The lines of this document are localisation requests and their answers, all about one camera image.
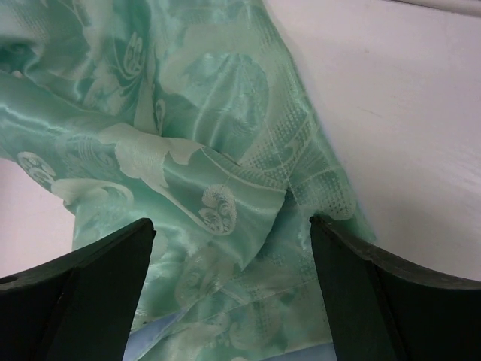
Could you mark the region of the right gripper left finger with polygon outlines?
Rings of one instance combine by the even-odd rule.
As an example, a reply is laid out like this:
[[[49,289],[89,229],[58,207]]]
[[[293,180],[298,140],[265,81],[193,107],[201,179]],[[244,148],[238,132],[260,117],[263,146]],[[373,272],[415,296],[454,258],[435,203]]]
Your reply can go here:
[[[1,279],[3,360],[121,360],[156,232],[147,218]]]

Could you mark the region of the green patterned cloth placemat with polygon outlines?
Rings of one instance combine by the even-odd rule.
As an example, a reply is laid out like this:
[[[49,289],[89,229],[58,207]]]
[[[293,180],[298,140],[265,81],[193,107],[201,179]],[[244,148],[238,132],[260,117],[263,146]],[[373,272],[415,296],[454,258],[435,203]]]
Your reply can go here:
[[[153,221],[129,360],[312,355],[311,216],[374,237],[261,1],[3,1],[1,156],[74,248]]]

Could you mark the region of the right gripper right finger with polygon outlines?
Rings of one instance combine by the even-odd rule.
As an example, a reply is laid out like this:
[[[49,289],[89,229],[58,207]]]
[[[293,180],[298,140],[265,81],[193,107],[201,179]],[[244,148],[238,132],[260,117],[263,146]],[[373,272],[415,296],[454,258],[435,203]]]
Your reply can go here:
[[[478,360],[480,282],[438,272],[310,219],[338,360]]]

